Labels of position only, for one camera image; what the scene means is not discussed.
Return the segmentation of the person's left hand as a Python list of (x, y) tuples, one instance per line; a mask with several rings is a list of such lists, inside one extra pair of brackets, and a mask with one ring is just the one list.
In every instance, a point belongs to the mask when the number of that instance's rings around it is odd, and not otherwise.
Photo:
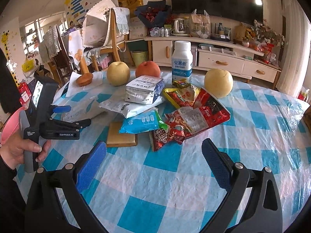
[(35, 161), (41, 163), (47, 157), (51, 145), (51, 141), (47, 140), (43, 146), (40, 146), (29, 139), (21, 138), (19, 131), (17, 131), (1, 147), (1, 158), (10, 169), (15, 169), (24, 163), (24, 151), (29, 151), (38, 153)]

